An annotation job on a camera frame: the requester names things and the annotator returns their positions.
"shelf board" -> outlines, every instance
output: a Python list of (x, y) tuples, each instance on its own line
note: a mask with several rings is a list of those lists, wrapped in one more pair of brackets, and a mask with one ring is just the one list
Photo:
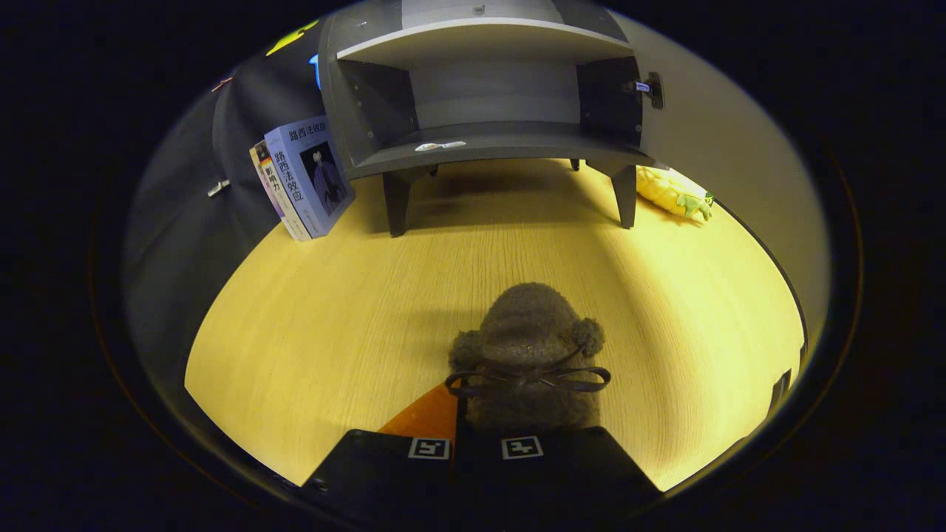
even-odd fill
[(402, 29), (345, 48), (336, 57), (410, 70), (437, 62), (496, 59), (583, 64), (630, 55), (630, 44), (579, 27), (477, 17)]
[[(463, 141), (464, 146), (416, 151), (425, 143)], [(653, 161), (618, 137), (590, 133), (559, 122), (478, 122), (427, 128), (405, 135), (346, 171), (358, 179), (385, 171), (481, 159), (620, 157), (628, 164)]]

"yellow plush toy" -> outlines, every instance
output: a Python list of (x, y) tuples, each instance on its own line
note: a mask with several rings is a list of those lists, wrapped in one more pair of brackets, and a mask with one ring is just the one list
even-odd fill
[(692, 218), (696, 211), (705, 221), (712, 217), (712, 194), (673, 168), (638, 167), (638, 193), (683, 218)]

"metal latch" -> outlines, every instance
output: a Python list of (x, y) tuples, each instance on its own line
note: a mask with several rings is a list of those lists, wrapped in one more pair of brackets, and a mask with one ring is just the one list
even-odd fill
[(225, 179), (223, 181), (217, 181), (217, 184), (214, 185), (213, 188), (211, 188), (210, 190), (207, 190), (207, 197), (213, 198), (214, 196), (217, 195), (218, 192), (220, 192), (221, 190), (225, 189), (228, 186), (230, 186), (229, 179)]
[(637, 93), (638, 101), (642, 101), (640, 95), (646, 95), (651, 99), (654, 109), (663, 109), (663, 85), (657, 72), (649, 72), (647, 81), (627, 82), (621, 86), (621, 90), (625, 93)]

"plush toy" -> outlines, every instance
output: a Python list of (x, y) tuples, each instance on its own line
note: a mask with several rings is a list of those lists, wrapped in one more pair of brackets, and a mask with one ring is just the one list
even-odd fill
[(712, 217), (713, 195), (673, 168), (638, 167), (638, 193), (677, 216), (700, 211), (704, 221)]
[(601, 327), (579, 319), (560, 293), (543, 284), (519, 284), (496, 300), (479, 330), (454, 340), (454, 373), (446, 386), (467, 398), (466, 420), (479, 432), (523, 435), (597, 426), (595, 392), (611, 375), (586, 362), (603, 344)]

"blue book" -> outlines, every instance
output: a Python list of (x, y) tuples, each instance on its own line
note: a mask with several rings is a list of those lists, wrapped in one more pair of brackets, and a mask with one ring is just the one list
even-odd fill
[(355, 189), (336, 163), (325, 116), (280, 126), (265, 138), (283, 188), (309, 235), (328, 234), (355, 200)]

